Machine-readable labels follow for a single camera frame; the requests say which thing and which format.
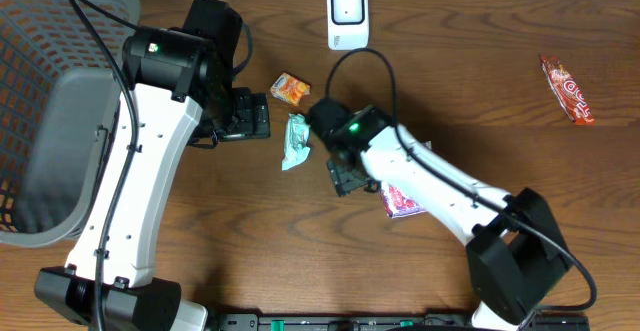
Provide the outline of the small orange snack box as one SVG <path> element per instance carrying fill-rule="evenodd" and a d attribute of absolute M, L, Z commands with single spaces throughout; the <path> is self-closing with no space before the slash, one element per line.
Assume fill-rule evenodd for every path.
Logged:
<path fill-rule="evenodd" d="M 272 84 L 271 94 L 290 105 L 298 106 L 303 96 L 309 95 L 311 86 L 301 79 L 283 72 Z"/>

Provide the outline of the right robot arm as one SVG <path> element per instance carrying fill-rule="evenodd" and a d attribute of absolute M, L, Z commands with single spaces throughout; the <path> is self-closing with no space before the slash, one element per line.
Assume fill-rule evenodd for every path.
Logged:
<path fill-rule="evenodd" d="M 481 303 L 475 328 L 521 330 L 571 267 L 548 203 L 525 188 L 517 195 L 451 165 L 384 111 L 353 113 L 324 98 L 306 116 L 330 153 L 327 167 L 340 196 L 389 184 L 423 207 L 464 246 Z"/>

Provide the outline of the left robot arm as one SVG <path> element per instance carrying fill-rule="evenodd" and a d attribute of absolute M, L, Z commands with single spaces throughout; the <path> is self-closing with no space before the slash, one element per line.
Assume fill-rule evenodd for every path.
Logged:
<path fill-rule="evenodd" d="M 270 136 L 267 98 L 234 85 L 250 29 L 219 0 L 193 0 L 179 28 L 140 26 L 116 77 L 121 108 L 96 199 L 61 266 L 43 268 L 36 297 L 92 330 L 203 330 L 206 307 L 156 277 L 156 246 L 185 148 Z"/>

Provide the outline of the purple red snack bag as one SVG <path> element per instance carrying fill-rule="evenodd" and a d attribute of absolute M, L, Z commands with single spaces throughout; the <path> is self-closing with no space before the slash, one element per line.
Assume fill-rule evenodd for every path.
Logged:
<path fill-rule="evenodd" d="M 391 218 L 402 218 L 426 213 L 427 209 L 407 196 L 399 188 L 386 181 L 380 182 L 379 191 L 386 214 Z"/>

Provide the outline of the red orange snack bar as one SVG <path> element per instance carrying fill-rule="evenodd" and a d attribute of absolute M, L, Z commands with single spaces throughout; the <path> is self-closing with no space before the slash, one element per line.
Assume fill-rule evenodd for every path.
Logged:
<path fill-rule="evenodd" d="M 557 57 L 540 55 L 539 58 L 551 91 L 568 118 L 579 126 L 594 125 L 595 118 L 571 73 Z"/>

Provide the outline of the mint green snack packet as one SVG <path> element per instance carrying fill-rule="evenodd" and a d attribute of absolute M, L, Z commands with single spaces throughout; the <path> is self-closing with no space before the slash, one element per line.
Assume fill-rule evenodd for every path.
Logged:
<path fill-rule="evenodd" d="M 285 128 L 284 158 L 281 164 L 283 171 L 290 170 L 307 160 L 311 152 L 308 146 L 309 137 L 310 126 L 305 117 L 300 114 L 290 114 Z"/>

